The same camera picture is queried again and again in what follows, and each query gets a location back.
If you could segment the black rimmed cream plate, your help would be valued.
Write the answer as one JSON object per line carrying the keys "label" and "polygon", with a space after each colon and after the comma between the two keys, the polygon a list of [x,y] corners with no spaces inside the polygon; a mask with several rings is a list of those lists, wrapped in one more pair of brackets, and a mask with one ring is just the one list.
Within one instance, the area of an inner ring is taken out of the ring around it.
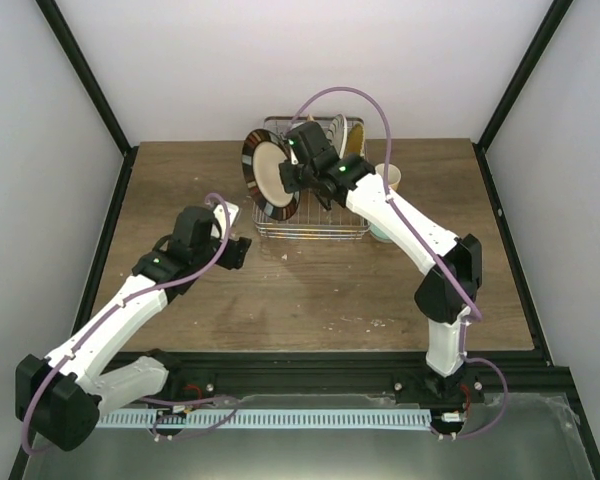
{"label": "black rimmed cream plate", "polygon": [[289,148],[274,132],[255,129],[244,140],[241,166],[249,196],[275,221],[289,220],[299,206],[300,193],[287,193],[280,177],[279,166],[289,159]]}

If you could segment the white blue striped plate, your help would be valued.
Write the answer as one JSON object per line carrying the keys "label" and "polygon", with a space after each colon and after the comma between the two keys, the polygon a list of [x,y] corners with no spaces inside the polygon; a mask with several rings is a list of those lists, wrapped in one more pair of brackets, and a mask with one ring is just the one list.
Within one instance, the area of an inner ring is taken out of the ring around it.
{"label": "white blue striped plate", "polygon": [[348,137],[347,119],[343,114],[334,116],[328,127],[326,137],[338,154],[342,156]]}

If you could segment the yellow woven pattern plate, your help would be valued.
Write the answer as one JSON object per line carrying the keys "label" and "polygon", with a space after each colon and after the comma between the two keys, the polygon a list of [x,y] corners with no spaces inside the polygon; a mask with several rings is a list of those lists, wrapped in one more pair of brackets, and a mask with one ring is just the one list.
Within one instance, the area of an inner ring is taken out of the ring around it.
{"label": "yellow woven pattern plate", "polygon": [[355,123],[348,132],[344,155],[365,155],[365,128],[361,123]]}

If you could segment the green celadon bowl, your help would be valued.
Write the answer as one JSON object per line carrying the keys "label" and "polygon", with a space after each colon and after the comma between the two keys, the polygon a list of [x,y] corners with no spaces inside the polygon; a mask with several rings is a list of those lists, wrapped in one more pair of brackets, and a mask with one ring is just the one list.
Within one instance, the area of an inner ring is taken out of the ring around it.
{"label": "green celadon bowl", "polygon": [[369,233],[371,236],[380,242],[389,242],[391,243],[391,238],[377,225],[371,224],[369,226]]}

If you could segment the yellow ceramic mug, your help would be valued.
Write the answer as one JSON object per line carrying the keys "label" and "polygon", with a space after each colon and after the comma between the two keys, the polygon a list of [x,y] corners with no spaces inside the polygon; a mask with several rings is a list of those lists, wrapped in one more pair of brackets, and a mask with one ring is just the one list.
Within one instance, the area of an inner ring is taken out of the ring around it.
{"label": "yellow ceramic mug", "polygon": [[377,164],[375,166],[376,173],[382,178],[387,180],[388,186],[393,190],[397,191],[402,175],[400,169],[389,163],[388,165],[384,163]]}

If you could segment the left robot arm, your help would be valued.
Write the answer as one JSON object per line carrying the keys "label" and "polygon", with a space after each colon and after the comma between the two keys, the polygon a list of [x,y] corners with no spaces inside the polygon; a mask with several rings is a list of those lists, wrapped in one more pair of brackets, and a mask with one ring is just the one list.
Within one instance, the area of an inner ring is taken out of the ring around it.
{"label": "left robot arm", "polygon": [[142,326],[210,268],[242,267],[251,241],[230,237],[239,214],[237,205],[224,202],[182,210],[172,233],[139,259],[114,297],[86,325],[46,356],[27,355],[20,361],[15,414],[24,436],[35,432],[71,451],[104,416],[128,404],[181,403],[181,368],[160,350],[116,370],[107,367]]}

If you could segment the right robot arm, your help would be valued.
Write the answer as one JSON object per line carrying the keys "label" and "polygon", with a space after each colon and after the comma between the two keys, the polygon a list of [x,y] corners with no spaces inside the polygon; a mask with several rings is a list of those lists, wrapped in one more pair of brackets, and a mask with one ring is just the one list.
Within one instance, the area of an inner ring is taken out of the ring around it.
{"label": "right robot arm", "polygon": [[285,135],[293,153],[279,168],[288,193],[309,190],[378,227],[415,264],[423,280],[415,303],[428,321],[427,373],[423,386],[438,403],[459,390],[466,361],[468,325],[480,319],[475,304],[482,282],[482,247],[473,235],[447,230],[402,198],[359,154],[340,157],[316,122]]}

